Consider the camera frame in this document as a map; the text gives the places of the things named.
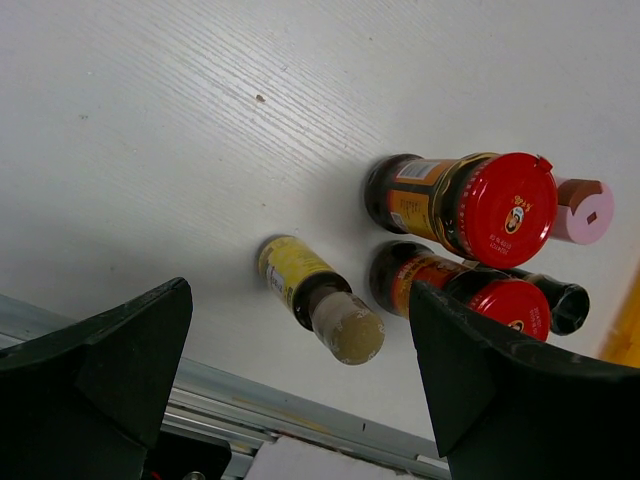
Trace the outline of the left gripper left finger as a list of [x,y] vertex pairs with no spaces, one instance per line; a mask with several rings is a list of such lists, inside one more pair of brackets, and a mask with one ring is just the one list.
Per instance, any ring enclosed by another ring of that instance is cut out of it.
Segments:
[[174,278],[1,352],[4,479],[138,479],[193,312]]

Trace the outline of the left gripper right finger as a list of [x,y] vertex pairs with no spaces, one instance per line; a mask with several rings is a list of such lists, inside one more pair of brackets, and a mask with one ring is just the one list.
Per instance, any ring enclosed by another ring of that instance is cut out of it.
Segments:
[[639,372],[510,329],[418,282],[410,326],[455,479],[635,479]]

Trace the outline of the black-cap pepper bottle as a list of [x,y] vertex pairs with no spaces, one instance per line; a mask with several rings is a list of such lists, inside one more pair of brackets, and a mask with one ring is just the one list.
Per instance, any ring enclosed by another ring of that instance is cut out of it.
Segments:
[[568,336],[584,325],[590,311],[590,297],[582,286],[518,268],[505,270],[505,273],[533,284],[544,294],[551,311],[553,334]]

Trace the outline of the red-lid sauce jar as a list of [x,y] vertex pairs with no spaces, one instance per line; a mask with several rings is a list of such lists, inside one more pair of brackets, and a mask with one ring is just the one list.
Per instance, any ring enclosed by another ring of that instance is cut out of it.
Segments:
[[546,158],[525,152],[397,154],[373,167],[363,199],[370,218],[392,233],[509,269],[533,258],[550,237],[558,211],[552,169]]
[[495,269],[467,267],[412,241],[390,241],[377,249],[369,288],[384,310],[408,318],[410,291],[418,281],[523,334],[542,342],[548,338],[551,311],[535,285]]

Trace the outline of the small yellow-label brown-cap bottle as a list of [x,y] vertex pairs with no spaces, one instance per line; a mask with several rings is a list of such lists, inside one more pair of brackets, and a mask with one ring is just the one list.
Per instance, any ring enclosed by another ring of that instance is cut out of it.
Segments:
[[273,235],[260,245],[256,266],[298,323],[336,360],[362,365],[381,350],[385,327],[380,316],[305,242]]

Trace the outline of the pink-cap spice shaker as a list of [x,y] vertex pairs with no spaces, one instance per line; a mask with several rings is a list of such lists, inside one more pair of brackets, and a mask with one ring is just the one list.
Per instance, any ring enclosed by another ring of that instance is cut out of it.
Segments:
[[555,178],[557,215],[550,237],[554,240],[590,245],[601,239],[614,216],[614,196],[599,180]]

